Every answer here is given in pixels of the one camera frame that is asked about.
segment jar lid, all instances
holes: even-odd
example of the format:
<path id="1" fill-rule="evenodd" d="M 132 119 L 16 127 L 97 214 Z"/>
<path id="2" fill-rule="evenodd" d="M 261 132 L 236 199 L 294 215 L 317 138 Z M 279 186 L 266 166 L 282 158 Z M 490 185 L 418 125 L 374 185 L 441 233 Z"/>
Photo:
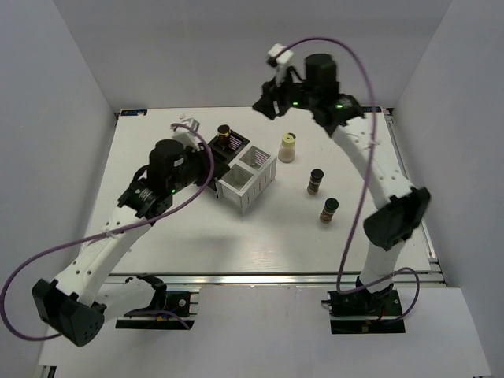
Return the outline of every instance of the jar lid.
<path id="1" fill-rule="evenodd" d="M 222 124 L 217 128 L 217 134 L 218 135 L 223 135 L 223 136 L 230 136 L 231 134 L 231 128 L 227 126 L 226 124 Z"/>
<path id="2" fill-rule="evenodd" d="M 284 147 L 294 147 L 296 144 L 296 135 L 292 132 L 286 132 L 283 134 L 282 146 Z"/>
<path id="3" fill-rule="evenodd" d="M 339 208 L 339 202 L 336 198 L 328 198 L 325 200 L 324 209 L 329 213 L 335 213 Z"/>

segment white table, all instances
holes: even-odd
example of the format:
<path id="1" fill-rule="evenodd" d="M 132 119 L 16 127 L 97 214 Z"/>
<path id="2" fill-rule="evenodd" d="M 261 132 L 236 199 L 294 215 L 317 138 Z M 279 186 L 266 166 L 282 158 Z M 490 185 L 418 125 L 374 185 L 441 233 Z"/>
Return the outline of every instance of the white table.
<path id="1" fill-rule="evenodd" d="M 490 375 L 460 289 L 421 292 L 406 334 L 331 335 L 327 288 L 204 287 L 190 331 L 117 330 L 44 343 L 55 378 L 472 378 Z M 414 289 L 399 289 L 408 306 Z"/>
<path id="2" fill-rule="evenodd" d="M 296 159 L 277 163 L 276 180 L 244 216 L 215 198 L 209 189 L 186 209 L 158 222 L 114 269 L 114 273 L 295 273 L 335 272 L 347 240 L 362 180 L 347 156 L 316 125 L 308 112 L 292 109 L 270 121 L 250 108 L 149 109 L 146 116 L 120 117 L 87 234 L 100 230 L 133 173 L 148 162 L 160 139 L 170 138 L 169 125 L 180 116 L 201 123 L 200 133 L 210 141 L 221 124 L 229 124 L 259 148 L 276 154 L 282 134 L 297 135 Z M 378 140 L 398 165 L 382 113 Z M 355 119 L 351 122 L 369 120 Z M 314 168 L 325 176 L 317 196 L 306 193 Z M 181 191 L 174 206 L 195 192 Z M 318 220 L 328 197 L 340 207 L 329 226 Z M 363 219 L 375 211 L 370 196 Z M 364 265 L 368 240 L 362 227 L 355 236 L 346 271 Z M 429 270 L 428 252 L 417 230 L 398 260 L 399 266 Z"/>

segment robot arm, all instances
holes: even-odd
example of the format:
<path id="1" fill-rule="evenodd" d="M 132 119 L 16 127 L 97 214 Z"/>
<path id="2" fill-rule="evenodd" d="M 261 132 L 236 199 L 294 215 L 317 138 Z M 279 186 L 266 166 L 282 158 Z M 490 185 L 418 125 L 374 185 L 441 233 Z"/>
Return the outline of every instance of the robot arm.
<path id="1" fill-rule="evenodd" d="M 282 117 L 291 107 L 309 110 L 315 122 L 346 153 L 364 178 L 372 140 L 365 125 L 347 123 L 352 118 L 363 117 L 364 113 L 354 97 L 339 93 L 336 63 L 328 54 L 310 55 L 305 59 L 306 78 L 295 82 L 292 77 L 295 70 L 290 67 L 292 52 L 285 51 L 278 57 L 284 49 L 276 44 L 269 51 L 268 64 L 276 68 L 276 76 L 263 84 L 261 98 L 253 109 L 270 120 Z M 394 168 L 379 145 L 375 146 L 369 191 L 378 210 L 364 221 L 369 251 L 358 286 L 394 271 L 405 241 L 420 224 L 430 200 L 428 190 L 416 189 Z M 371 298 L 391 288 L 389 279 L 365 291 Z"/>
<path id="2" fill-rule="evenodd" d="M 198 123 L 191 121 L 191 128 L 197 129 Z M 149 165 L 134 175 L 102 232 L 163 214 L 172 206 L 173 195 L 192 183 L 202 183 L 208 169 L 205 151 L 188 132 L 176 129 L 173 139 L 156 144 Z M 221 176 L 227 170 L 227 166 L 221 166 L 217 171 Z M 213 178 L 220 176 L 214 173 Z M 116 264 L 154 223 L 88 243 L 51 282 L 39 280 L 31 292 L 42 320 L 81 347 L 98 334 L 105 322 L 128 311 L 164 309 L 166 285 L 154 276 L 142 274 L 120 287 L 102 290 Z"/>

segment white jar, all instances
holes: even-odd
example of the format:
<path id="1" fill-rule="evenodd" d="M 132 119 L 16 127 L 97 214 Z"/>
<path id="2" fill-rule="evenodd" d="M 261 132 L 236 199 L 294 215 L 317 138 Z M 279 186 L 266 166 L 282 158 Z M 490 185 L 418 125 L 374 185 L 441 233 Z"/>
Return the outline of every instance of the white jar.
<path id="1" fill-rule="evenodd" d="M 290 163 L 296 157 L 296 135 L 292 132 L 283 134 L 282 144 L 278 150 L 278 158 L 284 163 Z"/>

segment white wall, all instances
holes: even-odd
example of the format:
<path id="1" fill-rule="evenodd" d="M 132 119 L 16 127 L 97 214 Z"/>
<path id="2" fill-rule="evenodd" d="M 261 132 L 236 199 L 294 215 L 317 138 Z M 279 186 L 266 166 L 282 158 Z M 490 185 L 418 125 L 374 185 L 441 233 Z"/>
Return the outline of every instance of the white wall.
<path id="1" fill-rule="evenodd" d="M 0 282 L 36 252 L 83 234 L 113 134 L 112 111 L 51 0 L 0 11 Z M 21 273 L 7 296 L 13 323 L 42 335 L 31 289 L 68 251 Z M 29 377 L 39 343 L 0 326 L 0 376 Z"/>
<path id="2" fill-rule="evenodd" d="M 273 77 L 277 42 L 326 35 L 362 57 L 382 106 L 394 106 L 451 0 L 55 0 L 112 108 L 250 106 Z M 337 46 L 343 90 L 369 102 Z"/>
<path id="3" fill-rule="evenodd" d="M 395 110 L 450 284 L 462 288 L 494 376 L 504 376 L 504 2 L 454 0 Z"/>

